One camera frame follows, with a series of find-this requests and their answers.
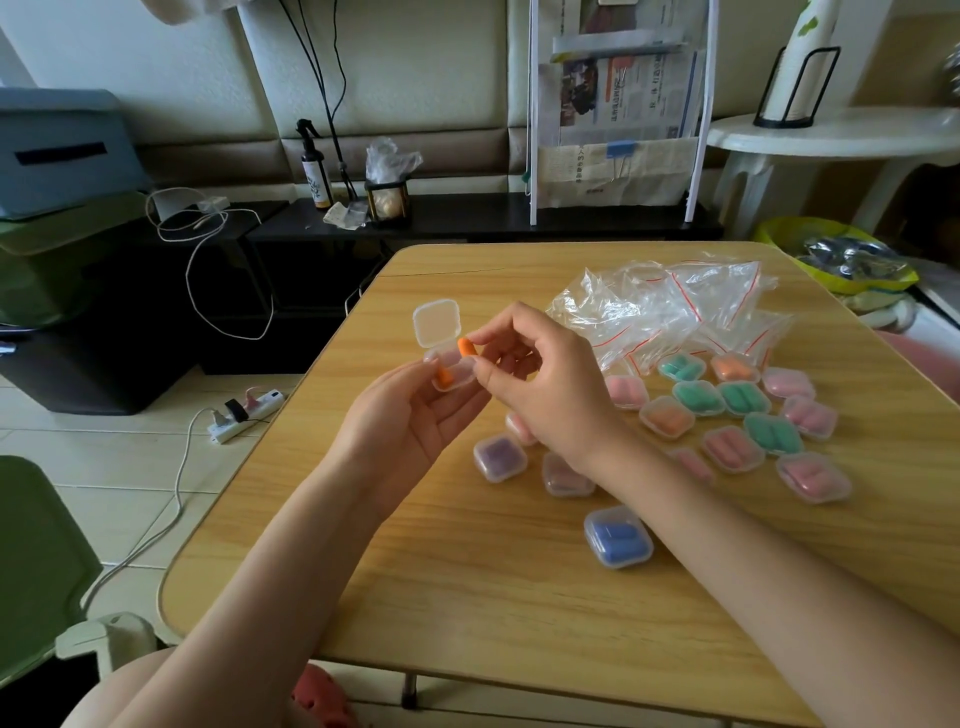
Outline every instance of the left hand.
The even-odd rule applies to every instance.
[[[476,381],[438,392],[431,382],[438,365],[412,361],[374,381],[353,402],[324,459],[357,475],[380,519],[490,401]]]

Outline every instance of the blue storage box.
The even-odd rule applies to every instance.
[[[150,187],[109,91],[0,88],[0,218]]]

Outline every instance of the paper towel holder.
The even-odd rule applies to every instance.
[[[783,58],[783,52],[786,50],[786,46],[780,48],[780,52],[777,53],[777,59],[774,61],[774,67],[770,70],[770,78],[767,79],[767,86],[763,89],[763,96],[760,97],[760,105],[756,108],[756,116],[754,117],[754,126],[763,127],[764,129],[806,129],[807,127],[813,126],[813,119],[817,115],[817,109],[820,108],[820,102],[824,100],[824,94],[827,92],[827,86],[830,83],[830,78],[833,76],[833,69],[836,68],[837,61],[840,59],[840,46],[839,45],[829,45],[822,46],[820,48],[814,48],[804,58],[804,64],[800,67],[800,73],[797,75],[797,82],[793,84],[793,90],[790,93],[790,100],[787,102],[786,108],[783,110],[783,117],[781,119],[765,119],[762,116],[763,109],[767,105],[767,100],[770,98],[770,89],[773,88],[774,79],[777,78],[777,69],[780,68],[780,60]],[[833,61],[830,64],[830,68],[827,71],[827,75],[824,77],[824,82],[820,87],[820,93],[817,94],[817,102],[813,105],[813,111],[810,112],[809,116],[805,116],[800,119],[787,119],[787,116],[790,114],[790,109],[793,106],[794,99],[797,98],[797,91],[800,89],[800,84],[804,79],[804,73],[806,73],[806,67],[810,63],[810,59],[819,54],[833,54]]]

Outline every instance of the bottle label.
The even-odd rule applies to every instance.
[[[330,198],[326,196],[324,173],[320,169],[320,163],[318,161],[304,162],[303,172],[306,173],[306,180],[310,184],[310,197],[313,198],[313,204],[320,208],[330,207]]]

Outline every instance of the spray bottle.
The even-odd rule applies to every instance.
[[[303,172],[306,174],[306,180],[310,183],[310,196],[313,197],[313,204],[317,209],[327,209],[331,205],[333,195],[330,194],[330,183],[326,180],[324,170],[324,155],[317,151],[313,144],[313,138],[320,138],[317,130],[314,129],[313,122],[309,119],[300,119],[297,122],[297,133],[303,138],[303,156],[300,161],[303,162]]]

